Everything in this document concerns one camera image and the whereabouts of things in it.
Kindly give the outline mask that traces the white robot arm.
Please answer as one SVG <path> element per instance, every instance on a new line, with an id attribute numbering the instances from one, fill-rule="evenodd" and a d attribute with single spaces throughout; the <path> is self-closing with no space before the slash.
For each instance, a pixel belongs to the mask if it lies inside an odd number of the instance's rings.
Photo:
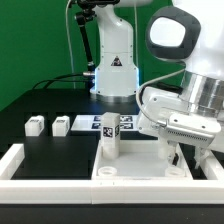
<path id="1" fill-rule="evenodd" d="M 111 5 L 97 6 L 96 14 L 101 61 L 91 93 L 105 101 L 135 98 L 142 134 L 224 153 L 224 0 L 172 0 L 147 25 L 149 52 L 185 65 L 179 93 L 140 84 L 132 30 Z"/>

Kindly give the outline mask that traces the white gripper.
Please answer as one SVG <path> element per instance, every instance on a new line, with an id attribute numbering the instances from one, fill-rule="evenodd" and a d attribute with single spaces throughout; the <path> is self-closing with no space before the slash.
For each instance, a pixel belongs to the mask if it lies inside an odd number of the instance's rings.
<path id="1" fill-rule="evenodd" d="M 179 161 L 177 143 L 196 146 L 196 169 L 210 155 L 208 149 L 224 152 L 224 125 L 216 118 L 190 113 L 188 103 L 176 93 L 141 87 L 136 93 L 136 102 L 140 109 L 139 132 L 169 141 L 167 161 L 170 165 L 176 166 Z"/>

